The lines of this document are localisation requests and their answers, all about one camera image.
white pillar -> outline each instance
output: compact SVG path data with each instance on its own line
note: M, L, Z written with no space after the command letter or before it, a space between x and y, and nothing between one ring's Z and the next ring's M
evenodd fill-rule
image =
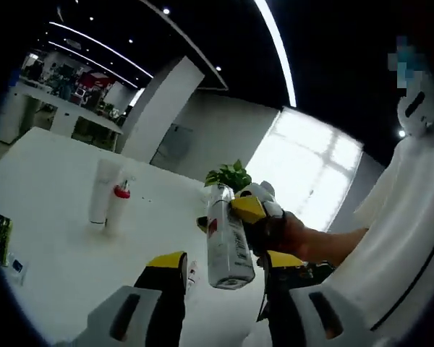
M164 135L204 74L187 58L160 71L130 111L119 136L116 152L149 163Z
M129 105L130 101L132 101L135 93L137 91L133 89L129 89L125 85L119 82L115 82L111 89L108 90L106 96L103 101L105 103L112 103L114 108L119 110L119 114L124 112Z

white wall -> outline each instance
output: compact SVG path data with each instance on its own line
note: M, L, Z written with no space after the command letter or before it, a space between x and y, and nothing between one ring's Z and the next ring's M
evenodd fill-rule
M30 55L31 53L28 53L27 56L25 57L24 63L21 66L22 70L24 70L26 67L29 67L30 65L33 65L37 60L35 57L32 57Z
M58 64L59 56L61 56L61 54L56 51L48 53L43 60L43 71L48 72L50 71L51 65L53 63Z
M363 227L354 218L354 211L359 207L363 199L367 197L383 171L384 166L371 158L367 153L363 153L354 181L336 218L334 218L329 228L330 232L348 233Z
M204 181L210 170L240 159L246 166L278 110L236 98L196 92L174 123L193 131L176 173Z
M136 92L136 89L128 88L116 81L108 90L103 100L105 103L112 103L114 108L117 108L119 113L122 113L125 111Z
M187 58L173 61L157 74L130 111L116 151L149 163L164 135L204 74Z

white bottle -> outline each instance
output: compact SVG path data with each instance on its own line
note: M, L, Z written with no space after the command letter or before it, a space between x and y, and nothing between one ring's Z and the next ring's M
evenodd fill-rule
M122 166L106 159L98 161L90 201L89 219L94 226L104 228L111 192L116 186Z
M243 225L230 210L233 190L213 185L208 203L208 277L212 287L238 289L254 277L252 258Z
M106 214L106 226L103 232L109 236L115 236L121 232L122 215L130 199L129 182L124 181L122 185L117 185L109 200L108 212Z
M199 275L197 274L197 263L193 260L188 269L187 287L185 291L185 301L188 301L195 291L196 284L199 281Z

person's arm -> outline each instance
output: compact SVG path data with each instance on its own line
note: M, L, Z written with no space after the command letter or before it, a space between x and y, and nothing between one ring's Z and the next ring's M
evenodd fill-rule
M361 228L346 234L329 234L306 228L305 243L298 250L299 258L305 262L326 260L339 266L367 231L367 228Z
M293 254L305 262L324 260L338 266L359 244L367 228L357 229L347 234L329 234L304 226L292 213L283 231L282 240L270 249Z

ceiling light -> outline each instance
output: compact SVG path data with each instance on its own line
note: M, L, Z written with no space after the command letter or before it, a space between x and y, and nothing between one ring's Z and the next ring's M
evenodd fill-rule
M258 6L263 20L265 21L268 31L272 36L273 43L275 44L276 53L280 59L281 69L283 70L284 80L286 83L286 89L288 90L289 103L292 107L296 107L296 95L294 94L294 85L292 83L291 70L289 68L288 56L284 50L283 40L281 39L280 31L276 26L275 19L272 12L267 5L266 0L254 0Z
M135 88L138 88L136 85L134 85L134 84L131 83L130 81L127 81L125 78L123 78L123 76L121 76L121 75L117 74L116 72L114 72L114 71L108 69L107 67L104 67L103 65L97 63L96 61L94 61L94 60L92 60L92 59L89 59L89 58L87 58L86 56L83 56L82 54L73 51L72 49L69 49L69 48L66 48L66 47L64 47L64 46L61 46L61 45L59 45L58 43L51 42L51 41L49 41L48 43L50 43L51 45L54 45L54 46L56 46L56 47L63 48L63 49L65 49L65 50L68 51L68 52L74 53L74 54L76 54L76 55L78 55L78 56L80 56L80 57L82 57L82 58L84 58L84 59L86 59L86 60L88 60L88 61L94 63L94 64L98 65L99 67L105 69L106 71L109 71L110 73L114 74L115 76L117 76L117 77L120 78L121 80L123 80L123 81L129 83L131 86L133 86L133 87L135 87Z
M144 69L142 69L141 67L139 67L138 65L136 65L136 63L134 63L133 61L131 61L131 60L128 59L127 57L123 56L122 54L116 52L114 49L112 49L111 47L108 47L108 46L105 45L104 43L102 43L102 42L100 42L100 41L98 41L98 40L95 40L94 38L91 38L90 36L88 36L88 35L86 35L86 34L84 34L84 33L81 33L81 32L79 32L79 31L77 31L77 30L74 30L74 29L72 29L72 28L70 28L70 27L67 27L67 26L65 26L65 25L63 25L63 24L59 24L59 23L55 23L55 22L50 22L50 24L55 25L55 26L57 26L57 27L62 27L63 29L66 29L66 30L72 31L73 33L76 33L76 34L78 34L78 35L80 35L80 36L83 36L84 38L87 38L88 40L92 40L92 42L97 43L98 45L100 45L100 46L102 46L102 47L104 47L104 48L110 50L111 52L113 52L113 53L116 54L117 56L120 56L121 58L123 58L123 60L129 62L131 65L133 65L134 67L136 67L137 69L139 69L141 72L143 72L143 73L146 74L147 76L153 78L153 75L152 75L152 74L146 72Z

